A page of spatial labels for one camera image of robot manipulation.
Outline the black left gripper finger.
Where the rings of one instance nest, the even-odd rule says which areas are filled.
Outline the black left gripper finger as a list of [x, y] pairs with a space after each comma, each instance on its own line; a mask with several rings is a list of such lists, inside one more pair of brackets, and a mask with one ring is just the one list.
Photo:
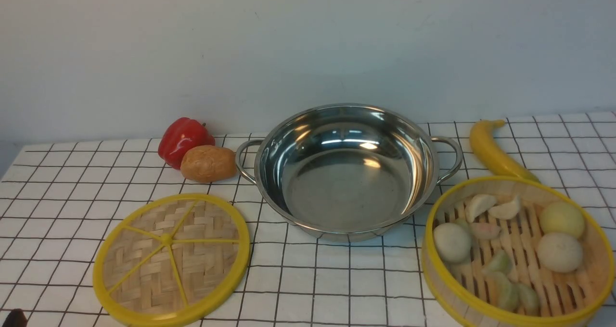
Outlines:
[[2, 327], [26, 327], [28, 318], [22, 309], [12, 309], [2, 323]]

